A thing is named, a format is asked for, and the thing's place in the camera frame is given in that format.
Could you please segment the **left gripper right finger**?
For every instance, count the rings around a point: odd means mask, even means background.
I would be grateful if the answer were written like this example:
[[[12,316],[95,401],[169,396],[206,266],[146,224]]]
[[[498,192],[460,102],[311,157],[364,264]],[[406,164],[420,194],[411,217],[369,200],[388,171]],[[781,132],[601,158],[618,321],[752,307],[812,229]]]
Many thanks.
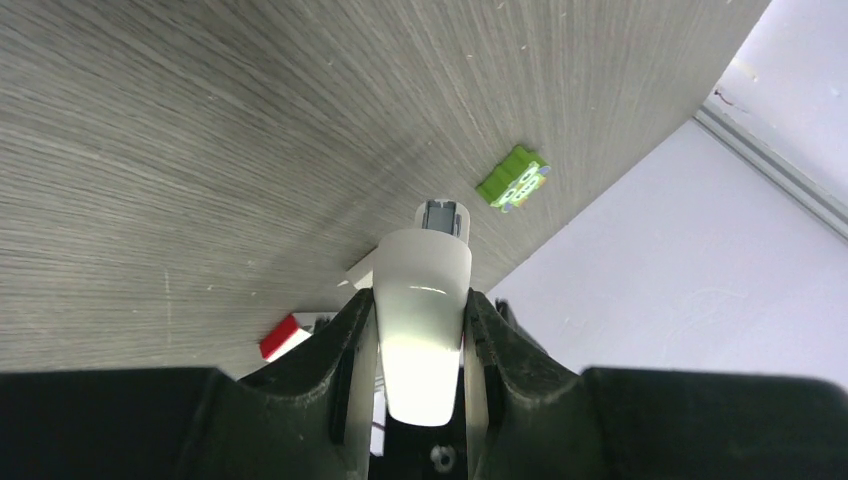
[[[481,292],[465,308],[473,479],[843,479],[847,395],[816,379],[575,373]]]

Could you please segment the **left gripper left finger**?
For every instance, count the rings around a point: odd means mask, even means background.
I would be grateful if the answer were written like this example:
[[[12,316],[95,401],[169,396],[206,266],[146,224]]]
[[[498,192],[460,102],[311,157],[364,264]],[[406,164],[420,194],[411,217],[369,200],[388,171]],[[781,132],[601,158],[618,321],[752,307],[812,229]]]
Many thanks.
[[[364,479],[374,296],[241,379],[215,367],[5,373],[5,479]]]

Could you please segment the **white stapler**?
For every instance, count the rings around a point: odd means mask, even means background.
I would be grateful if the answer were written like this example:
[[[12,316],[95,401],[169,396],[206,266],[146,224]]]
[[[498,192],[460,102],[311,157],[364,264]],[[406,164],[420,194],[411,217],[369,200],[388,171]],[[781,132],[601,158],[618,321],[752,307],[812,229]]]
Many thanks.
[[[412,227],[386,235],[373,264],[386,405],[397,421],[447,424],[454,409],[463,315],[470,290],[470,216],[431,199]]]

